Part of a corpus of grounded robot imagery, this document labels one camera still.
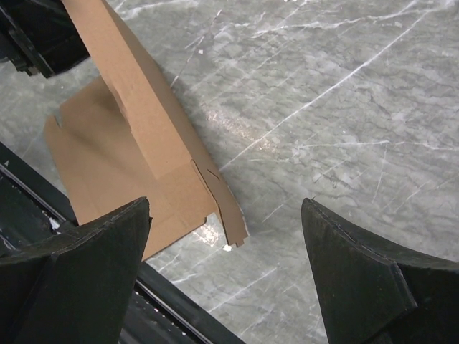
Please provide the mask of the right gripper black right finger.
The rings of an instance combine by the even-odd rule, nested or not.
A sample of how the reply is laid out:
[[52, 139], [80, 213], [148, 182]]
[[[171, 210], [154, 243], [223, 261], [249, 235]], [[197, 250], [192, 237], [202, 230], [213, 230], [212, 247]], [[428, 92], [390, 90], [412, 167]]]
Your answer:
[[304, 199], [301, 221], [330, 343], [457, 343], [458, 263], [391, 242]]

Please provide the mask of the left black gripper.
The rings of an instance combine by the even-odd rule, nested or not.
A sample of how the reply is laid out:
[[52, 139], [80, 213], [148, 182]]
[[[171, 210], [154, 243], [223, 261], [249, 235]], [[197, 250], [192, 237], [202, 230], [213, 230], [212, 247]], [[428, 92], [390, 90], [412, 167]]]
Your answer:
[[89, 57], [61, 1], [1, 2], [1, 62], [29, 76], [60, 75]]

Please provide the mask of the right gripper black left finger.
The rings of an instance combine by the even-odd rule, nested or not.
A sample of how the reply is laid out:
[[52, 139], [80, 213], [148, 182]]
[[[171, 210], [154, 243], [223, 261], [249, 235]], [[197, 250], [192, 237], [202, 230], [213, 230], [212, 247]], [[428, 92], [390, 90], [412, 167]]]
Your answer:
[[2, 343], [117, 343], [151, 228], [140, 197], [1, 258]]

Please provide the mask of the brown cardboard box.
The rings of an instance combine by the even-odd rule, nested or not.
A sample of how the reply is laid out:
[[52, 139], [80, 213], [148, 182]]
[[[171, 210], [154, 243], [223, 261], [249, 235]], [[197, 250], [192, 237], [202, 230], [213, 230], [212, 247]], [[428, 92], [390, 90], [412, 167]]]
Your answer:
[[240, 246], [245, 220], [163, 73], [106, 1], [64, 3], [99, 76], [48, 117], [44, 135], [80, 224], [145, 196], [151, 257], [216, 214]]

